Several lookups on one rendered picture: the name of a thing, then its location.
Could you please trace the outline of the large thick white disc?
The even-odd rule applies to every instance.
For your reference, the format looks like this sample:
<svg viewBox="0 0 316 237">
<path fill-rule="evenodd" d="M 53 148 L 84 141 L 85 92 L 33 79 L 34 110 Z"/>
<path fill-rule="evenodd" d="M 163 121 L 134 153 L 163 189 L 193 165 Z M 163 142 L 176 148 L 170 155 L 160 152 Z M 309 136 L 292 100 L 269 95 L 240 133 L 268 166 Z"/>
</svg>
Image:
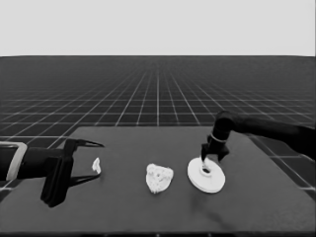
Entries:
<svg viewBox="0 0 316 237">
<path fill-rule="evenodd" d="M 226 182 L 222 168 L 212 158 L 192 159 L 188 164 L 187 174 L 191 183 L 207 194 L 220 192 Z"/>
</svg>

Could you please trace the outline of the small white T-shaped piece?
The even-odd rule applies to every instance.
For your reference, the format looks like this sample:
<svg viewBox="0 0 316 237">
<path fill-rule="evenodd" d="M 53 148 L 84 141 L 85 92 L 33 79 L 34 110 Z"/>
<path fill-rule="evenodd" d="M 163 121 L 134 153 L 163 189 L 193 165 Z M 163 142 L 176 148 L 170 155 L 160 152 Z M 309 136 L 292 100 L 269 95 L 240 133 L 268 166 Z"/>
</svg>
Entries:
<svg viewBox="0 0 316 237">
<path fill-rule="evenodd" d="M 97 173 L 100 174 L 102 172 L 101 166 L 100 166 L 100 158 L 96 158 L 93 162 L 92 169 Z"/>
</svg>

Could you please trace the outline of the round white carrier with pins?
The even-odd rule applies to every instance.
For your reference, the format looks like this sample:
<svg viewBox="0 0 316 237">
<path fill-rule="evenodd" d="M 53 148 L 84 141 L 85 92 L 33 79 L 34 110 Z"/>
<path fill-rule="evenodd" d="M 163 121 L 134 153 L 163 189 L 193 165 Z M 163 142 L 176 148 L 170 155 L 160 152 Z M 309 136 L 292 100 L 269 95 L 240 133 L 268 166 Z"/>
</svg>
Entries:
<svg viewBox="0 0 316 237">
<path fill-rule="evenodd" d="M 163 172 L 163 169 L 164 168 L 169 168 L 169 167 L 163 167 L 163 166 L 159 166 L 157 165 L 160 169 L 160 172 Z M 165 190 L 167 190 L 172 182 L 172 180 L 166 178 L 163 182 L 160 182 L 161 183 L 161 192 L 164 192 Z M 146 177 L 145 177 L 145 181 L 146 181 L 146 185 L 148 182 L 156 182 L 155 181 L 155 175 L 150 175 L 147 173 L 146 171 Z"/>
</svg>

